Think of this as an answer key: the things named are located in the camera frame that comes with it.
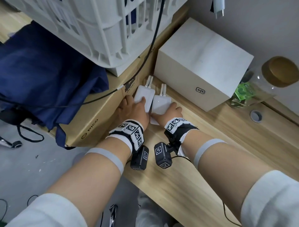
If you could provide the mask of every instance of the white charger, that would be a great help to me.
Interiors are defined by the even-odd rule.
[[[152,102],[152,113],[164,114],[171,104],[171,97],[166,96],[166,84],[161,85],[160,95],[155,95]],[[152,125],[159,125],[158,122],[150,118]]]
[[[146,113],[149,112],[150,107],[152,105],[152,100],[155,95],[155,90],[151,89],[153,78],[153,76],[149,76],[145,86],[139,85],[134,96],[135,103],[140,102],[142,97],[145,97],[146,102],[144,108]]]

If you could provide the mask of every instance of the black loop strap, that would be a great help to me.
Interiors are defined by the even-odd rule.
[[[40,136],[42,137],[42,139],[41,139],[41,140],[31,140],[31,139],[28,139],[27,137],[25,137],[25,136],[23,136],[23,135],[21,134],[21,129],[20,129],[20,128],[26,129],[26,130],[28,130],[28,131],[30,131],[30,132],[33,132],[33,133],[35,133],[35,134],[37,134],[37,135],[40,135]],[[27,140],[27,141],[29,141],[29,142],[32,142],[32,143],[39,143],[39,142],[42,142],[42,141],[45,139],[43,135],[41,135],[41,134],[37,133],[36,131],[33,131],[32,129],[27,128],[27,127],[25,127],[25,126],[17,125],[17,129],[18,129],[18,133],[19,133],[20,137],[22,137],[24,140]]]

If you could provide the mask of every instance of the brown cardboard box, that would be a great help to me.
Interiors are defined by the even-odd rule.
[[[133,95],[138,85],[143,84],[144,79],[153,73],[158,49],[186,21],[187,13],[188,7],[184,5],[174,14],[171,24],[156,38],[149,58],[132,83],[128,84],[128,86],[122,87],[120,90],[108,97],[83,105],[70,124],[60,124],[67,136],[67,146],[92,147],[96,145],[108,127],[115,120],[115,115],[113,113],[119,106],[123,97],[126,95]],[[119,77],[115,77],[111,73],[107,72],[110,89],[99,94],[89,95],[85,102],[108,94],[128,81],[141,66],[148,50],[149,47]]]

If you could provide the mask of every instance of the white shirt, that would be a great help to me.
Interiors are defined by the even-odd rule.
[[[244,227],[299,225],[299,182],[274,170],[250,189],[241,209]],[[44,194],[35,199],[7,227],[87,227],[79,210],[66,198]]]

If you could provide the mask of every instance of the gray elastic band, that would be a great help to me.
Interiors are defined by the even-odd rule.
[[[88,153],[98,153],[98,154],[101,154],[101,155],[104,155],[105,157],[109,158],[116,166],[117,168],[119,169],[120,171],[120,174],[122,175],[123,174],[123,163],[119,160],[119,158],[112,154],[110,151],[107,151],[103,148],[91,148],[86,154]]]
[[[195,168],[198,170],[198,163],[200,160],[200,157],[202,156],[202,154],[212,145],[216,144],[216,143],[226,143],[221,139],[211,139],[207,142],[205,142],[197,151],[193,164],[195,166]]]

